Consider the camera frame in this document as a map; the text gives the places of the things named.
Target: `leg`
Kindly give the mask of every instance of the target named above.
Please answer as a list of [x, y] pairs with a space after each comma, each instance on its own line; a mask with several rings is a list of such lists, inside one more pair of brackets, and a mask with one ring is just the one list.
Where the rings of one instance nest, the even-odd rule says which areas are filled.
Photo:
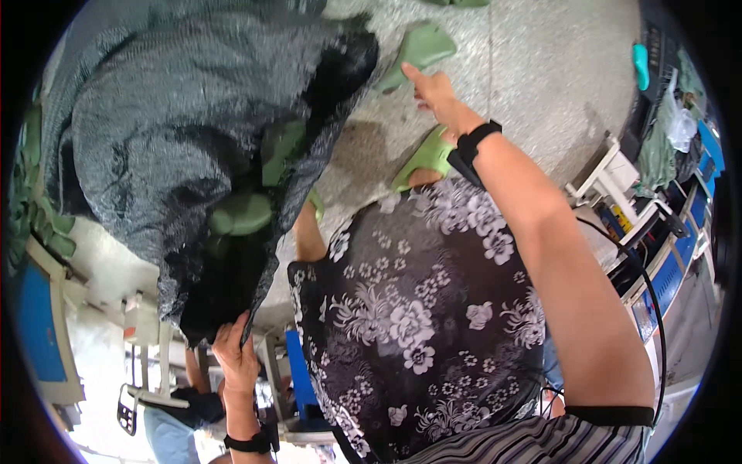
[[292, 230], [296, 237], [296, 261], [313, 263], [324, 258], [327, 246], [322, 240], [311, 202], [305, 202]]
[[410, 174], [410, 187], [419, 187], [428, 183], [438, 182], [443, 176], [440, 172], [428, 168], [417, 168]]

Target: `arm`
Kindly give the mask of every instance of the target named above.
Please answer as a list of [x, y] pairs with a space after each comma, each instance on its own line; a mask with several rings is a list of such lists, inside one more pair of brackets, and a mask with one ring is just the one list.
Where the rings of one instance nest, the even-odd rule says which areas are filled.
[[[235, 440], [248, 441], [260, 431], [255, 417], [253, 391], [260, 372], [252, 335], [240, 349], [240, 338], [249, 314], [242, 313], [233, 324], [224, 324], [217, 332], [211, 349], [224, 370], [224, 407], [227, 415], [227, 434]], [[270, 464], [270, 454], [244, 453], [229, 450], [234, 464]]]
[[[484, 123], [456, 100], [442, 74], [409, 65], [420, 108], [458, 138]], [[611, 282], [595, 261], [561, 191], [502, 134], [478, 145], [474, 169], [502, 211], [541, 298], [573, 406], [654, 405], [651, 365]]]
[[196, 361], [196, 353], [188, 348], [185, 349], [185, 375], [188, 377], [188, 383], [198, 390], [198, 393], [211, 393], [211, 384], [208, 379], [203, 378]]

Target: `plastic bag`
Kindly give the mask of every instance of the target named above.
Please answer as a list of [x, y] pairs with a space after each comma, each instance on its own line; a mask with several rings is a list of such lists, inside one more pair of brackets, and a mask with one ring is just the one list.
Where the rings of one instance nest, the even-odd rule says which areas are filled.
[[670, 80], [670, 84], [668, 85], [667, 91], [663, 97], [668, 111], [672, 114], [672, 117], [669, 119], [667, 126], [665, 127], [665, 134], [672, 144], [672, 148], [683, 153], [688, 153], [691, 148], [691, 140], [698, 132], [698, 122], [693, 117], [690, 110], [683, 108], [680, 102], [675, 99], [674, 93], [676, 84], [677, 69], [672, 71], [672, 79]]

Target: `wire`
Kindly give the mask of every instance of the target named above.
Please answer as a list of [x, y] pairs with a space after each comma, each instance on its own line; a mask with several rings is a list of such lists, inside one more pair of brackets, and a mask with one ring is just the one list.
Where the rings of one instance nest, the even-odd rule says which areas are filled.
[[644, 247], [644, 262], [642, 263], [642, 267], [644, 269], [646, 269], [646, 267], [647, 267], [647, 258], [649, 257], [649, 248], [647, 248], [647, 246], [646, 246], [646, 244], [644, 243], [643, 240], [639, 240], [639, 243], [641, 244], [641, 246]]
[[539, 411], [540, 411], [539, 412], [539, 415], [541, 417], [544, 416], [544, 412], [547, 413], [547, 412], [549, 412], [551, 410], [550, 409], [551, 405], [554, 403], [554, 400], [557, 399], [557, 397], [559, 395], [564, 396], [564, 389], [557, 390], [556, 388], [552, 388], [552, 387], [549, 387], [548, 385], [544, 385], [543, 387], [541, 387], [541, 391], [540, 391], [541, 398], [540, 399], [543, 399], [544, 390], [549, 390], [549, 391], [553, 392], [554, 393], [554, 398], [552, 398], [551, 401], [549, 402], [549, 404], [546, 405], [546, 409], [543, 408], [544, 407], [544, 402], [543, 401], [539, 401]]
[[647, 275], [646, 269], [644, 269], [644, 266], [640, 265], [639, 258], [632, 255], [628, 252], [628, 249], [623, 246], [618, 241], [614, 240], [610, 235], [608, 235], [606, 232], [604, 232], [601, 228], [590, 222], [589, 220], [584, 220], [582, 218], [577, 218], [579, 222], [585, 223], [592, 227], [593, 229], [597, 230], [603, 237], [609, 239], [615, 246], [618, 247], [621, 252], [626, 255], [626, 259], [632, 260], [637, 267], [641, 268], [642, 276], [644, 277], [644, 280], [647, 283], [647, 290], [649, 290], [649, 296], [651, 297], [652, 306], [654, 307], [654, 314], [657, 317], [657, 329], [660, 331], [660, 352], [662, 354], [662, 373], [660, 376], [660, 398], [657, 402], [657, 410], [654, 412], [654, 420], [653, 422], [653, 428], [657, 427], [657, 421], [660, 420], [660, 412], [662, 411], [662, 401], [665, 399], [665, 381], [667, 377], [667, 343], [665, 341], [665, 326], [662, 323], [662, 313], [660, 312], [660, 303], [657, 300], [657, 294], [654, 292], [654, 287], [651, 284], [651, 279], [649, 278], [649, 275]]

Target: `bare foot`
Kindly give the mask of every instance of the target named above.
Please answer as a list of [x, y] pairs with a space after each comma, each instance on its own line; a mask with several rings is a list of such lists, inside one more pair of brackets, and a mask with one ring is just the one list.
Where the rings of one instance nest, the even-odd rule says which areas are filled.
[[424, 186], [429, 183], [438, 182], [443, 176], [440, 172], [435, 169], [428, 168], [417, 168], [410, 174], [410, 179], [407, 181], [410, 187]]
[[317, 209], [315, 208], [315, 205], [312, 204], [311, 201], [305, 201], [304, 206], [301, 207], [301, 211], [299, 212], [299, 215], [296, 217], [296, 221], [294, 222], [294, 225], [292, 226], [292, 230], [294, 233], [301, 233], [303, 230], [306, 230], [307, 226], [310, 226], [312, 229], [317, 227], [317, 216], [316, 216]]

